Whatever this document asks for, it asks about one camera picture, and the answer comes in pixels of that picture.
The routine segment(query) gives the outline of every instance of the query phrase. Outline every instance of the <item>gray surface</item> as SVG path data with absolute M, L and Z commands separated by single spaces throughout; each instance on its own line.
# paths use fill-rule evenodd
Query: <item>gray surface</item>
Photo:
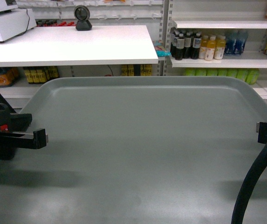
M 0 224 L 229 224 L 267 121 L 227 77 L 59 79 L 22 112 L 49 144 L 0 162 Z M 267 223 L 267 169 L 244 223 Z

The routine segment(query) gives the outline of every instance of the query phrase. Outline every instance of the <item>red button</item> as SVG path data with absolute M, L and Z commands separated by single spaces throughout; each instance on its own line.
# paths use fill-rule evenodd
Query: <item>red button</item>
M 0 126 L 0 131 L 1 132 L 7 132 L 8 131 L 8 125 L 2 125 L 2 126 Z

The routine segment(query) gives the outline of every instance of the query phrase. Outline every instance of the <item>blue bottle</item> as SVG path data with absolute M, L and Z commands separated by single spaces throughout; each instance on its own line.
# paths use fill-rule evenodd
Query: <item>blue bottle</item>
M 234 55 L 240 56 L 244 52 L 246 40 L 248 38 L 248 32 L 246 30 L 240 30 L 237 36 Z
M 226 34 L 226 36 L 227 39 L 226 39 L 225 55 L 233 55 L 238 37 L 238 30 L 234 29 L 232 32 Z

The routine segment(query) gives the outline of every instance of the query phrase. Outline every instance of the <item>black cable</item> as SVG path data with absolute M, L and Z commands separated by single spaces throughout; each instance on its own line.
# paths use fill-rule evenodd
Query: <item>black cable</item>
M 29 28 L 29 24 L 30 24 L 30 16 L 29 16 L 29 14 L 27 13 L 27 16 L 28 16 L 28 21 L 27 21 L 27 28 L 26 28 L 26 30 L 23 32 L 23 33 L 21 33 L 21 34 L 18 34 L 18 36 L 21 36 L 21 35 L 24 35 L 26 32 L 27 32 L 27 29 Z
M 239 191 L 235 203 L 231 224 L 242 224 L 245 210 L 247 208 L 253 189 L 259 177 L 266 169 L 266 167 L 267 167 L 267 143 L 265 144 L 264 148 L 262 149 L 258 157 L 253 162 L 242 183 L 241 189 Z
M 110 68 L 110 72 L 111 72 L 111 76 L 114 76 L 113 70 L 111 69 L 111 67 L 109 65 L 107 65 Z

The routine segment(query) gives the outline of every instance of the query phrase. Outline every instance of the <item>white countertop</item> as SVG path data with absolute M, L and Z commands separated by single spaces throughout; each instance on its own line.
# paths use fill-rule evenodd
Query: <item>white countertop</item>
M 0 43 L 0 67 L 156 63 L 146 26 L 35 27 Z

